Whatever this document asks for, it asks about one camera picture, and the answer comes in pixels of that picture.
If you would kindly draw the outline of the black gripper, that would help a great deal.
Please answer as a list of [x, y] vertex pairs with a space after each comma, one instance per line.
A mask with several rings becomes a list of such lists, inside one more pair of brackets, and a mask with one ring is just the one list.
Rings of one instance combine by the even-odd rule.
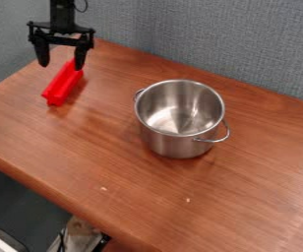
[[95, 47], [96, 30], [77, 24], [62, 28], [56, 27], [50, 22], [34, 21], [29, 21], [28, 26], [30, 29], [29, 41], [36, 47], [40, 65], [42, 67], [49, 65], [49, 46], [52, 44], [74, 46], [76, 70], [80, 71], [85, 65], [88, 51]]

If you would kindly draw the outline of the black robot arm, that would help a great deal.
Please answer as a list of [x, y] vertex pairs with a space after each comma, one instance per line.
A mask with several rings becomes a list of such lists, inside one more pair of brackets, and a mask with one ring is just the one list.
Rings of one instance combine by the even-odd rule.
[[50, 21], [28, 22], [29, 42], [34, 45], [38, 63], [42, 67], [49, 65], [53, 44], [73, 46], [74, 69], [80, 71], [85, 66], [88, 51], [95, 48], [96, 30], [76, 23], [76, 13], [88, 11], [89, 2], [85, 2], [84, 10], [77, 8], [76, 0], [49, 0], [49, 3]]

